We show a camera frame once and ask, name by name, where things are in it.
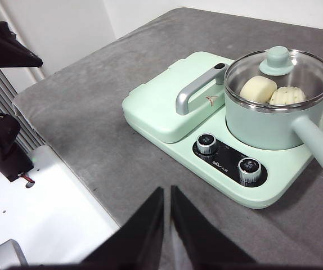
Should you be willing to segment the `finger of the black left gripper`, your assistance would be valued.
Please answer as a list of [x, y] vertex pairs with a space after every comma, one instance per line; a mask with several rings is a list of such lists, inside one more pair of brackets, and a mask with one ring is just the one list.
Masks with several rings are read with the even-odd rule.
[[41, 58], [17, 41], [8, 23], [0, 22], [0, 68], [39, 68], [42, 65]]

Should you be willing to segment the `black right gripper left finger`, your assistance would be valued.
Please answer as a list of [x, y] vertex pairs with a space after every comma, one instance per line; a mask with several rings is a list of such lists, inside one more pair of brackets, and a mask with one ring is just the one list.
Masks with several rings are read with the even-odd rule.
[[146, 199], [127, 222], [87, 256], [93, 265], [158, 265], [164, 236], [164, 190]]

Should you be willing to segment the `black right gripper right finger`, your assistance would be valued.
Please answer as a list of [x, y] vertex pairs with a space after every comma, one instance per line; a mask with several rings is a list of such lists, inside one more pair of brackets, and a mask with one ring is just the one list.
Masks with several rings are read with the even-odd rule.
[[256, 264], [215, 228], [178, 186], [171, 187], [171, 218], [193, 265]]

